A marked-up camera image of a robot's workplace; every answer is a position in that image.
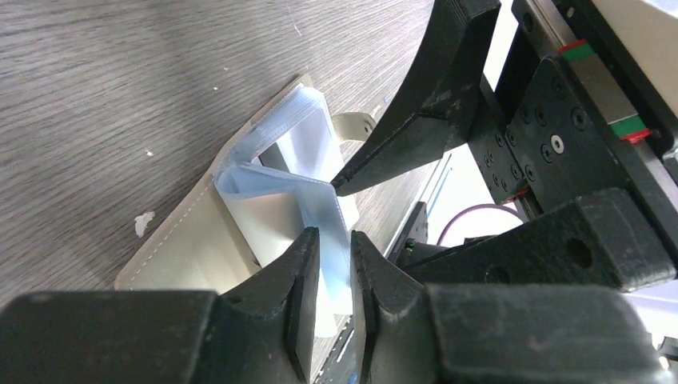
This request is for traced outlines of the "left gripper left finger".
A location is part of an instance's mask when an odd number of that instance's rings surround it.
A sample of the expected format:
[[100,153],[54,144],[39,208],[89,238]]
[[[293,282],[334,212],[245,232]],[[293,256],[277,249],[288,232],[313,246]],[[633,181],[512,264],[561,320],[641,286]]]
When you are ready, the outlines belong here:
[[4,383],[307,383],[319,232],[225,294],[37,292],[1,312]]

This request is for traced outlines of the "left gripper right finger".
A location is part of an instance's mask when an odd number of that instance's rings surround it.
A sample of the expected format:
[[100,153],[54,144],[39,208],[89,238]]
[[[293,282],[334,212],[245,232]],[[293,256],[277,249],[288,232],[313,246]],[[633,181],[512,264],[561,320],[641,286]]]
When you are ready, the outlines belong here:
[[643,322],[613,290],[423,285],[351,236],[360,383],[660,383]]

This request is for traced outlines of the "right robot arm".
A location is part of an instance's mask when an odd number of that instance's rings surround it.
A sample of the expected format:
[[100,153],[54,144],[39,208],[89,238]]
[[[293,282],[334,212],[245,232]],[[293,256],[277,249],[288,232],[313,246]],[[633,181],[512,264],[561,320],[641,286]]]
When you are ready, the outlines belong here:
[[630,292],[677,276],[677,210],[641,155],[638,118],[609,124],[585,42],[536,54],[530,18],[496,89],[482,74],[497,1],[436,1],[405,80],[335,177],[341,195],[468,145],[493,198],[526,222],[461,246],[406,230],[389,261],[421,283],[597,284]]

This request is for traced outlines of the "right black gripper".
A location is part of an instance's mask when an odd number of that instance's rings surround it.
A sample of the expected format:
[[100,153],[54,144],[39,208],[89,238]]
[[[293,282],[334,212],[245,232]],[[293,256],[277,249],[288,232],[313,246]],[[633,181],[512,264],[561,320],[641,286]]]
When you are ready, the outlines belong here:
[[[673,280],[676,267],[647,220],[677,220],[677,77],[660,70],[677,62],[676,13],[647,1],[510,7],[517,27],[497,85],[481,84],[470,150],[494,202],[520,200],[535,213],[565,204],[403,270],[420,283],[623,292]],[[332,180],[337,195],[467,142],[500,8],[434,2],[399,90]]]

